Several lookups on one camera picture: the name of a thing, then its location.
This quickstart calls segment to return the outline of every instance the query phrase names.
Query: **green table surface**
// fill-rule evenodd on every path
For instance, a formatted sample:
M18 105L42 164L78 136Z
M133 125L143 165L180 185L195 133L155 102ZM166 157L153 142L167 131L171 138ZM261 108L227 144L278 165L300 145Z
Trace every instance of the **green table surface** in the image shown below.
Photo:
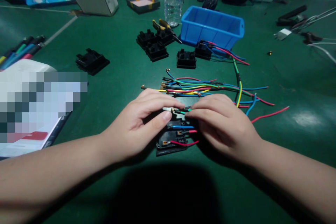
M34 60L58 71L79 71L76 55L91 48L111 61L96 76L89 76L88 99L73 111L56 144L102 132L141 92L142 84L159 88L165 69L174 77L218 79L235 84L231 63L197 60L196 70L177 69L176 53L187 45L167 46L169 57L152 63L135 42L140 31L152 28L152 19L164 18L163 0L158 10L137 14L126 0L119 0L113 17L79 17L43 48ZM196 0L184 0L183 12ZM308 16L335 6L328 0L289 0L247 4L245 7L218 3L221 12L245 20L245 36L233 51L247 58L239 65L243 87L269 86L257 91L274 107L257 103L249 117L290 109L254 125L262 138L331 166L336 166L335 65L322 52L303 44L303 37L274 39L277 18L303 4ZM53 7L71 10L77 5ZM50 36L72 16L66 13L1 8L0 47L15 45L28 35ZM336 38L336 15L325 18L309 31ZM181 26L175 29L180 34ZM335 47L323 46L335 55ZM235 93L224 92L234 99ZM198 98L179 98L192 105ZM204 140L187 151L156 157L153 145L139 159L112 167L100 179L81 187L58 208L46 223L208 221L209 223L308 223L306 216L256 173L219 156Z

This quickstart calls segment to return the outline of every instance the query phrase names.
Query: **wiring harness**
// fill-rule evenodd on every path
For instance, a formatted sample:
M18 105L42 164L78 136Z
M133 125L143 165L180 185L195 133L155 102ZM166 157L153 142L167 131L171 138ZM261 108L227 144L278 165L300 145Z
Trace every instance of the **wiring harness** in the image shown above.
M204 97L208 95L214 94L215 91L231 91L236 93L236 98L234 101L234 104L241 109L248 109L246 112L246 115L249 115L251 110L255 107L257 102L262 102L268 106L274 106L275 104L270 103L268 101L265 101L257 96L257 94L250 93L250 91L255 90L262 90L267 89L268 86L264 87L255 87L255 88L243 88L242 81L240 78L239 70L237 67L236 61L239 61L241 64L249 65L249 63L245 62L245 58L239 57L235 55L232 51L224 49L216 45L215 43L212 43L210 41L201 41L203 45L206 46L208 50L211 51L212 55L216 57L216 60L219 62L225 62L225 61L231 61L234 66L234 70L236 73L237 78L237 85L227 84L224 82L219 82L216 79L214 80L200 80L193 77L180 77L180 78L174 78L172 74L170 73L170 69L166 69L166 72L169 77L163 77L162 80L165 82L161 83L160 89L156 89L159 92L164 92L168 95L173 95L174 97ZM249 96L252 98L252 100L243 101L242 96ZM263 115L255 118L251 122L254 123L257 120L261 118L271 117L274 115L277 115L285 110L289 109L289 106L279 110L277 112L274 112L272 114ZM177 109L172 108L171 111L175 114L185 114L189 111L192 111L190 107L186 107L184 109ZM171 129L178 129L178 130L187 130L182 132L183 134L190 134L190 133L196 133L197 130L193 126L171 126ZM181 144L178 142L170 141L169 144L177 144L182 146L191 146L198 143L198 141L189 143L189 144Z

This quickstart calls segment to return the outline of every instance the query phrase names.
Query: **black plastic connector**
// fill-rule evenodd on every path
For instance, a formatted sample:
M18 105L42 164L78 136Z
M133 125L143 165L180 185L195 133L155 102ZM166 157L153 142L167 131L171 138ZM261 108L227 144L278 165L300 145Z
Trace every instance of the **black plastic connector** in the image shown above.
M184 151L188 147L182 146L182 145L176 145L173 143L170 143L170 141L176 141L181 144L187 144L188 141L186 139L186 136L182 134L182 130L177 129L170 129L169 127L173 125L185 125L186 123L182 121L182 119L170 121L167 124L167 129L164 129L157 138L156 142L156 156L162 156L165 154L170 154L174 152Z
M194 52L186 52L181 49L177 53L177 68L196 69L196 58Z
M175 41L174 33L170 29L158 30L156 36L158 41L161 41L164 46L167 46Z
M195 47L195 56L197 58L210 60L212 52L209 48L207 48L206 44L204 44L203 41L204 40L201 40L200 42L197 43Z
M79 69L88 72L88 74L95 75L110 63L109 60L105 59L104 55L90 48L86 49L86 51L85 55L77 54L76 64Z
M146 50L146 47L149 42L155 43L157 41L157 37L155 36L154 32L150 31L150 29L147 29L147 32L140 32L137 36L136 42L141 46L143 50Z
M164 47L162 42L157 42L154 44L149 42L146 47L146 54L152 62L167 58L169 56L167 49Z

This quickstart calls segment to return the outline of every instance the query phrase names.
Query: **red wire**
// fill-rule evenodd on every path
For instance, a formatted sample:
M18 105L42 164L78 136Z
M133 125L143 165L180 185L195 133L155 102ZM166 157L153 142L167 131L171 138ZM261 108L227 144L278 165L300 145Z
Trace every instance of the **red wire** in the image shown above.
M199 141L196 141L196 142L193 142L193 143L179 143L179 142L176 142L176 141L170 141L172 144L177 144L177 145L182 145L182 146L191 146L191 145L194 145L194 144L197 144Z
M207 89L209 89L209 88L205 88L205 87L203 87L203 88L199 88L199 89L190 89L190 90L174 90L174 89L168 89L167 91L168 92L175 92L175 93L190 93L190 92L194 92L194 91L199 91L199 90L207 90ZM246 93L248 93L251 97L254 97L254 94L251 94L250 92L247 92L247 91L245 91ZM269 103L268 101L265 101L265 100L263 100L263 99L261 99L260 97L258 97L257 96L257 98L261 101L261 102L263 102L263 103L265 103L265 104L267 104L267 105L270 105L270 106L274 106L275 104L273 104L273 103Z
M258 120L261 119L261 118L275 116L275 115L277 115L277 114L280 114L281 112L284 112L284 111L287 110L287 109L289 109L289 106L286 107L286 108L284 108L284 109L282 109L282 110L279 110L278 112L274 112L274 113L269 114L269 115L262 115L262 116L259 116L259 117L257 117L256 119L252 120L251 123L254 123L255 121L258 121Z
M239 62L241 62L241 63L243 63L243 64L245 64L245 65L250 65L249 63L244 62L244 61L238 59L236 56L233 56L232 53L230 53L229 51L227 51L227 50L225 50L225 49L222 49L222 48L219 48L219 47L215 47L215 48L218 49L218 50L220 50L220 51L223 51L223 52L229 54L232 58L234 58L235 60L238 60Z

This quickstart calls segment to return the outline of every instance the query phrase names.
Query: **left hand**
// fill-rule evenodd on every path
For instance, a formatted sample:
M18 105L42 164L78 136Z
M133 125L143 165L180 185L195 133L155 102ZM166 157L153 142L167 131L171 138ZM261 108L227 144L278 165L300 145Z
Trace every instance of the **left hand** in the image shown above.
M172 118L163 111L144 124L143 119L163 107L182 109L184 104L154 89L146 89L131 101L114 122L100 134L104 153L111 162L120 162L140 153Z

